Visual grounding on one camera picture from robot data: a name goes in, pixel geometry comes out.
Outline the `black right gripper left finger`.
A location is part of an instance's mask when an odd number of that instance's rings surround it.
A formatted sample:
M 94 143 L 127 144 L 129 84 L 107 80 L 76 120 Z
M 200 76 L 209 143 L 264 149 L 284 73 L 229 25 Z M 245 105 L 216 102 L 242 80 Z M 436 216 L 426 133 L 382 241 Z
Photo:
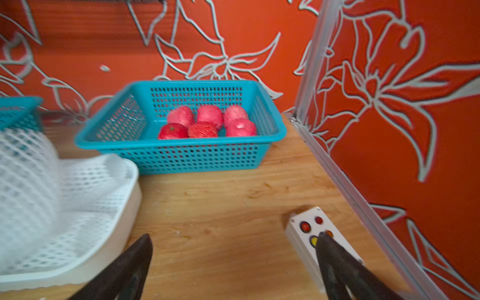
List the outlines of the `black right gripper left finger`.
M 70 300 L 141 299 L 152 257 L 151 237 L 144 234 Z

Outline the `red apple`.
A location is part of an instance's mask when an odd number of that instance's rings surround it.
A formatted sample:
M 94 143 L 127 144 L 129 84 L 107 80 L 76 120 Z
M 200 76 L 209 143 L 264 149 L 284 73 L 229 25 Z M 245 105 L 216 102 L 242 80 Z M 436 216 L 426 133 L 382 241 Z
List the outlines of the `red apple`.
M 228 123 L 226 127 L 227 137 L 249 137 L 256 136 L 257 129 L 254 122 L 241 118 Z
M 248 120 L 248 114 L 244 108 L 238 105 L 228 107 L 224 112 L 224 125 L 227 128 L 229 124 L 238 119 Z

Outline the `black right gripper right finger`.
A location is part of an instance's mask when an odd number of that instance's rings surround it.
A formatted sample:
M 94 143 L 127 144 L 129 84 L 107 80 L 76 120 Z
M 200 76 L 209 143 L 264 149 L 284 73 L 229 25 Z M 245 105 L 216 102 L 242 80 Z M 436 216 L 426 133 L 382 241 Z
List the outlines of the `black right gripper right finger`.
M 318 235 L 316 256 L 330 300 L 401 299 L 326 232 Z

